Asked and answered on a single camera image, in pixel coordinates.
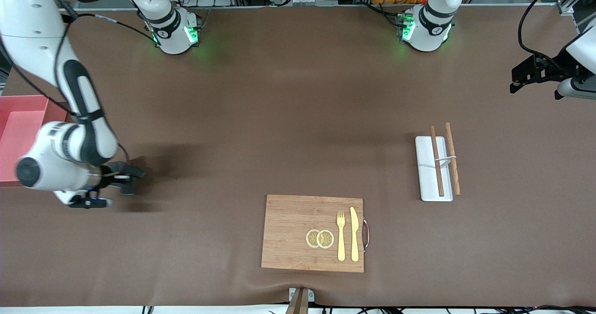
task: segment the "wooden cutting board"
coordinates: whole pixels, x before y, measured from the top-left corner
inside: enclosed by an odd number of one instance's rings
[[[261,267],[272,269],[313,270],[331,272],[364,272],[362,244],[362,199],[302,197],[298,195],[268,195],[264,217],[263,256]],[[359,260],[352,261],[352,225],[350,207],[358,215],[356,231]],[[337,259],[339,229],[337,212],[345,214],[343,229],[345,261]],[[306,234],[311,229],[327,229],[333,233],[334,243],[328,249],[311,248]]]

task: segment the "brown tablecloth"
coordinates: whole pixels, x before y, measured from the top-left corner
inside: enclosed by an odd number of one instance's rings
[[[81,19],[75,51],[149,176],[136,197],[106,189],[106,210],[0,189],[0,305],[247,305],[295,286],[336,306],[596,305],[596,107],[555,83],[509,94],[524,9],[462,7],[434,53],[366,8],[213,11],[177,56]],[[576,32],[542,6],[524,34],[555,55]],[[15,74],[5,92],[33,93]],[[422,202],[414,138],[445,121],[463,194]],[[260,268],[267,194],[364,198],[365,273]]]

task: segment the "red plastic container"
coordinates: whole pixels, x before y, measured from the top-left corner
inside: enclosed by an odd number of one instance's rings
[[[0,187],[21,185],[14,173],[17,161],[42,125],[65,119],[66,112],[42,95],[0,96]]]

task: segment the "yellow knife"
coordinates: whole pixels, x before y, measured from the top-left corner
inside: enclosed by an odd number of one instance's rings
[[[358,261],[358,241],[356,240],[356,231],[358,231],[358,216],[353,206],[350,207],[350,216],[352,224],[352,261]]]

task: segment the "cutting board handle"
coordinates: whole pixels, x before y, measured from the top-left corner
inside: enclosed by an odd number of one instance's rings
[[[370,244],[371,242],[371,230],[370,227],[368,226],[368,222],[366,222],[366,219],[364,218],[364,216],[362,217],[362,225],[366,226],[366,244],[364,244],[364,250],[362,250],[362,252],[366,252],[366,248],[368,248],[368,244]],[[362,231],[362,242],[364,242],[364,231]]]

